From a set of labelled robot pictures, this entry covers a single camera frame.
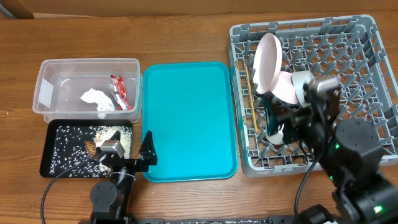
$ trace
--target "white tissue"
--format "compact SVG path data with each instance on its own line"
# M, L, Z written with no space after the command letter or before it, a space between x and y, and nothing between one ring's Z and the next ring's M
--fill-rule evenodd
M90 89L85 92L81 98L86 103L96 103L97 104L97 111L114 111L115 107L112 103L111 98L105 95L104 92L100 90ZM98 118L104 119L106 113L99 113Z

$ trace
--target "blue plastic tray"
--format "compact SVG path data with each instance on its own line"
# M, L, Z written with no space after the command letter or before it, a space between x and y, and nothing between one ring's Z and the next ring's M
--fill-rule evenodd
M232 92L220 62L153 65L144 74L142 139L158 157L151 182L229 178L238 168Z

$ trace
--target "red wrapper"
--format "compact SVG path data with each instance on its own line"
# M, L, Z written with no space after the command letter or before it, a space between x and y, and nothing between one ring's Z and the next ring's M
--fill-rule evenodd
M122 77L115 77L111 75L113 85L116 87L116 94L119 95L121 101L116 100L119 103L119 110L132 110L132 106L127 101L126 88L124 87L124 81Z

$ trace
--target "dish rack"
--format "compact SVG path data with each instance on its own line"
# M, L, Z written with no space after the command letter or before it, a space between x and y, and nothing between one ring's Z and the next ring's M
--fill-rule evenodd
M228 63L245 175L298 174L307 171L313 162L313 155L305 147L308 152L305 156L297 142L276 146L264 140L264 107L261 97L255 95L256 85L251 84L252 95L249 94L246 76L249 75L252 82L256 72L252 68L254 54L266 33L280 40L281 70L309 70L315 78L337 76L341 85L341 112L334 125L348 118L370 121L385 150L381 165L398 164L398 87L376 23L368 15L329 17L240 24L230 29ZM269 98L284 110L296 110L271 94Z

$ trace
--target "black tray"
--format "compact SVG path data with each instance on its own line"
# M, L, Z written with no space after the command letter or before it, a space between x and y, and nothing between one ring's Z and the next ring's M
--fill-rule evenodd
M106 120L100 120L100 119L92 119L92 120L87 120L87 119L55 119L49 123L49 126L47 128L47 135L45 137L45 144L44 144L44 150L43 150L43 155L42 155L42 162L40 165L40 175L42 177L54 177L57 175L57 173L51 174L50 173L50 168L53 162L53 155L54 155L54 148L55 148L55 141L57 137L57 129L61 126L69 126L70 128L73 127L94 127L94 126L120 126L120 127L126 127L126 128L131 128L131 142L132 142L132 123L128 120L112 120L112 119L106 119ZM71 174L67 173L63 175L62 177L69 177ZM108 177L108 175L105 175L105 173L101 173L99 175L88 175L88 174L74 174L71 177Z

